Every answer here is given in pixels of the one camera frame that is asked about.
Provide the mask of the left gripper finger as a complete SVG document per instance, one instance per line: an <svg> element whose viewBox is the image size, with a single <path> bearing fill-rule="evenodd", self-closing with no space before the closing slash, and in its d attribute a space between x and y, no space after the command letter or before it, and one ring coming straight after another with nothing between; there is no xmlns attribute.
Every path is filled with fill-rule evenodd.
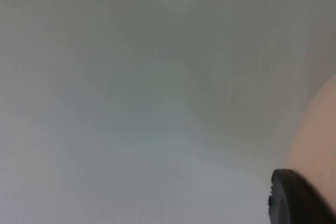
<svg viewBox="0 0 336 224"><path fill-rule="evenodd" d="M271 224L335 223L335 214L318 192L291 169L275 169L268 197Z"/></svg>

